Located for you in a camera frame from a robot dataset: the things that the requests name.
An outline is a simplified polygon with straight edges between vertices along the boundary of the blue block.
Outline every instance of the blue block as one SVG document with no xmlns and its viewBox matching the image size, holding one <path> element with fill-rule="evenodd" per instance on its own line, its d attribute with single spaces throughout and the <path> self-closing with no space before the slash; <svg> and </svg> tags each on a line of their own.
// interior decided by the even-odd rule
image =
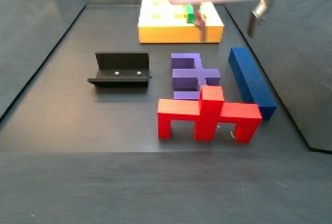
<svg viewBox="0 0 332 224">
<path fill-rule="evenodd" d="M 232 48 L 228 62 L 244 102 L 256 103 L 264 120 L 271 119 L 276 102 L 248 48 Z"/>
</svg>

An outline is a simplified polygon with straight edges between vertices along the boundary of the purple toy block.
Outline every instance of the purple toy block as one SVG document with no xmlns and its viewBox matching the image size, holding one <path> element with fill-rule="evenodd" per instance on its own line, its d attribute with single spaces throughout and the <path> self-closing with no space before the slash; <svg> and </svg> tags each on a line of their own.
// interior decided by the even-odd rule
<svg viewBox="0 0 332 224">
<path fill-rule="evenodd" d="M 175 99 L 197 100 L 200 99 L 199 91 L 175 91 Z"/>
<path fill-rule="evenodd" d="M 220 70 L 203 68 L 200 53 L 172 53 L 172 68 L 173 88 L 195 90 L 175 92 L 175 99 L 197 100 L 203 85 L 220 84 Z"/>
</svg>

